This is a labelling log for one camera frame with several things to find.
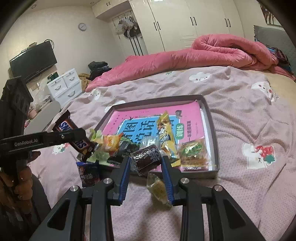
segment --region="gray headboard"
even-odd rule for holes
[[[254,25],[257,40],[270,47],[276,47],[287,55],[293,72],[296,72],[296,48],[284,30]]]

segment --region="television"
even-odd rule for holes
[[[57,63],[50,41],[27,49],[9,61],[13,77],[30,82]]]

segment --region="white drawer unit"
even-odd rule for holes
[[[66,83],[64,82],[63,77],[58,77],[55,80],[48,83],[48,89],[52,95],[52,97],[57,96],[59,93],[62,93],[67,89]]]
[[[75,69],[71,69],[47,84],[52,98],[63,108],[82,93],[81,81]]]

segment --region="cabinet handle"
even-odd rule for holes
[[[68,95],[68,97],[73,97],[75,95],[75,91],[73,91],[72,95]]]

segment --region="pink bedspread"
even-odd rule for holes
[[[278,59],[260,42],[249,41],[231,34],[210,34],[198,37],[189,49],[129,56],[121,65],[95,78],[86,91],[165,71],[207,66],[269,70],[295,80],[295,76],[277,66],[278,62]]]

